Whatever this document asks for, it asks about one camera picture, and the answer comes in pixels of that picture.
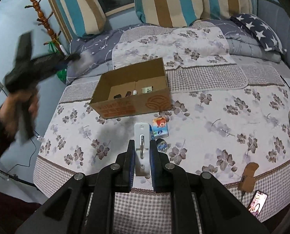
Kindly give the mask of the person left hand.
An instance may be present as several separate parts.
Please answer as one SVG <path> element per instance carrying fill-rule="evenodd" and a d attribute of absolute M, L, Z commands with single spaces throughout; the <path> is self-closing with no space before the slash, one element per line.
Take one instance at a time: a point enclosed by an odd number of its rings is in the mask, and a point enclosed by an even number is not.
<path fill-rule="evenodd" d="M 15 137 L 19 124 L 19 106 L 29 102 L 28 111 L 33 119 L 37 117 L 39 109 L 38 89 L 19 90 L 7 96 L 0 108 L 0 122 L 10 137 Z"/>

